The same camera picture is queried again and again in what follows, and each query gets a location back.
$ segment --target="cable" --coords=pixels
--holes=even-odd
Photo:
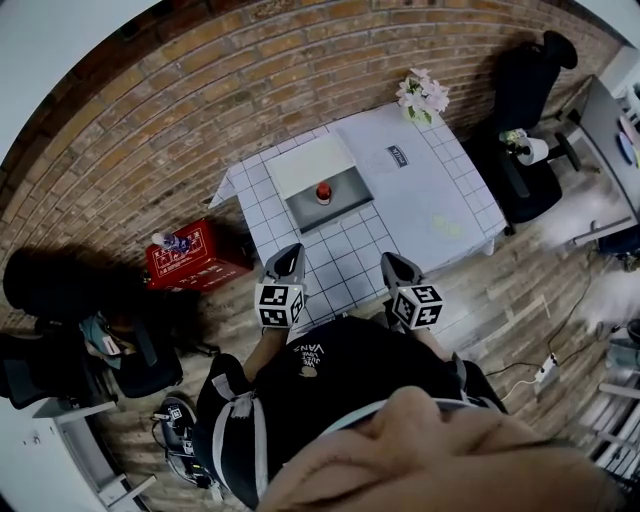
[[[563,364],[565,364],[569,359],[571,359],[573,356],[577,356],[578,354],[580,354],[581,352],[584,352],[585,350],[587,350],[591,345],[585,345],[582,348],[579,348],[578,350],[576,350],[575,352],[573,352],[572,354],[569,354],[567,357],[565,357],[562,362],[559,362],[557,364],[558,367],[562,366]]]
[[[600,278],[600,276],[604,273],[604,271],[607,269],[607,267],[609,266],[609,263],[611,263],[611,261],[613,260],[612,256],[609,256],[607,258],[607,260],[605,261],[604,266],[602,267],[602,270],[600,270],[600,273],[598,274],[596,280],[593,279],[593,273],[591,272],[591,255],[597,253],[596,249],[592,249],[591,251],[589,251],[589,253],[587,253],[587,269],[589,271],[589,280],[587,281],[587,286],[585,287],[584,291],[582,292],[582,295],[580,295],[580,298],[578,299],[578,302],[576,302],[573,307],[571,308],[571,311],[569,311],[569,314],[567,315],[567,317],[565,318],[564,322],[562,322],[562,324],[560,324],[560,326],[556,329],[556,331],[553,333],[553,335],[549,338],[549,340],[547,341],[547,349],[549,351],[549,355],[551,357],[553,357],[553,349],[551,348],[551,344],[553,343],[553,341],[558,337],[558,335],[560,334],[560,332],[562,332],[562,330],[567,326],[567,324],[569,323],[569,320],[571,320],[571,317],[573,316],[573,314],[575,313],[576,309],[578,309],[578,306],[582,303],[582,301],[584,300],[584,298],[587,296],[587,292],[589,291],[589,289],[591,288],[591,286],[593,285],[593,283],[595,283],[595,281],[597,279]]]
[[[500,401],[504,402],[507,398],[509,398],[509,395],[511,395],[511,393],[513,393],[513,391],[518,387],[518,384],[535,384],[536,382],[538,382],[538,381],[536,381],[536,380],[531,380],[531,381],[529,381],[529,380],[519,380],[518,382],[516,382],[513,385],[513,387],[511,388],[511,391],[509,391],[504,396],[504,398],[501,398]]]
[[[534,363],[511,363],[509,366],[505,366],[502,370],[497,370],[495,372],[490,372],[487,373],[485,375],[485,377],[491,377],[492,375],[497,375],[499,373],[502,372],[506,372],[507,370],[509,370],[510,368],[513,368],[514,366],[519,366],[519,365],[523,365],[523,366],[532,366],[533,368],[537,368],[538,370],[543,370],[544,368],[542,368],[542,366],[540,366],[539,364],[534,364]]]
[[[159,424],[160,424],[160,420],[157,420],[157,421],[153,422],[153,425],[151,425],[151,436],[153,437],[153,440],[156,442],[156,444],[160,448],[162,448],[163,450],[166,450],[167,447],[165,445],[163,445],[160,441],[158,441],[158,438],[156,437],[155,429]]]
[[[184,481],[189,482],[191,485],[198,485],[197,483],[193,482],[192,480],[189,480],[187,477],[185,477],[184,475],[180,474],[180,472],[178,471],[178,469],[176,468],[175,464],[173,463],[173,461],[171,460],[171,456],[169,455],[169,449],[163,445],[160,441],[158,441],[158,438],[156,437],[156,426],[158,426],[161,423],[161,420],[158,421],[154,421],[153,425],[151,426],[151,436],[153,437],[153,440],[156,442],[156,444],[162,448],[164,450],[164,460],[165,462],[171,467],[171,469],[173,469],[173,472],[178,475],[180,478],[182,478]]]

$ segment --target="black sleeve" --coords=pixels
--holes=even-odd
[[[221,374],[226,374],[229,387],[234,394],[240,395],[252,389],[251,384],[244,375],[240,362],[230,354],[220,354],[211,363],[209,375],[202,386],[198,403],[196,405],[196,425],[193,429],[193,450],[198,459],[213,478],[219,478],[213,467],[213,455],[211,453],[211,440],[216,419],[227,400],[220,396],[212,380]]]
[[[491,400],[491,402],[493,402],[501,412],[503,412],[504,414],[508,414],[506,407],[504,406],[500,398],[498,398],[498,395],[496,395],[496,392],[491,387],[491,384],[489,384],[489,381],[484,376],[484,373],[482,372],[480,367],[477,364],[472,363],[471,361],[463,362],[464,367],[467,370],[467,382],[464,389],[465,393],[467,393],[467,395],[472,398],[485,398]],[[454,362],[449,362],[447,363],[447,365],[453,371],[455,371]]]

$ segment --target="flower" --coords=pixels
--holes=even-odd
[[[437,112],[443,112],[449,106],[449,98],[446,95],[430,94],[424,99],[428,108]]]
[[[396,96],[400,98],[398,100],[398,103],[400,103],[400,105],[403,107],[413,107],[420,109],[424,109],[425,107],[424,98],[422,98],[420,93],[417,91],[415,93],[398,91],[396,93]]]
[[[411,117],[414,117],[414,111],[425,114],[429,110],[442,112],[449,105],[449,88],[431,80],[427,69],[411,68],[411,74],[398,85],[398,103],[409,109]]]

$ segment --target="brick wall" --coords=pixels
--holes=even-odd
[[[154,231],[207,214],[230,164],[393,100],[409,67],[451,86],[444,117],[464,131],[492,105],[489,72],[504,48],[547,29],[574,42],[580,64],[562,73],[557,103],[620,47],[568,0],[267,0],[225,4],[220,14],[204,1],[176,3],[188,8],[146,25],[141,15],[131,44],[106,40],[79,64],[95,75],[74,75],[75,109],[49,108],[25,127],[31,139],[21,134],[17,144],[30,140],[27,163],[3,163],[12,186],[0,271],[21,246],[141,262]],[[103,67],[110,71],[96,71]],[[58,111],[68,120],[56,130]],[[210,214],[242,223],[235,200]],[[0,304],[3,318],[20,321]]]

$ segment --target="office chair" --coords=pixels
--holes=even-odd
[[[136,352],[113,370],[125,396],[146,396],[182,379],[172,343],[175,315],[160,309],[161,292],[148,292],[135,275],[93,268],[72,257],[18,250],[9,259],[3,287],[9,304],[38,317],[41,325],[77,326],[99,311],[128,318]]]
[[[573,69],[578,55],[571,42],[557,32],[544,33],[544,44],[523,43],[498,57],[494,70],[495,106],[466,143],[467,154],[498,200],[506,219],[532,220],[557,203],[562,190],[549,161],[568,156],[576,170],[580,160],[562,134],[547,158],[522,165],[513,148],[502,143],[502,132],[530,129],[540,121],[545,103],[561,68]]]
[[[15,409],[43,398],[91,405],[109,394],[92,359],[77,328],[29,337],[0,333],[0,396]]]

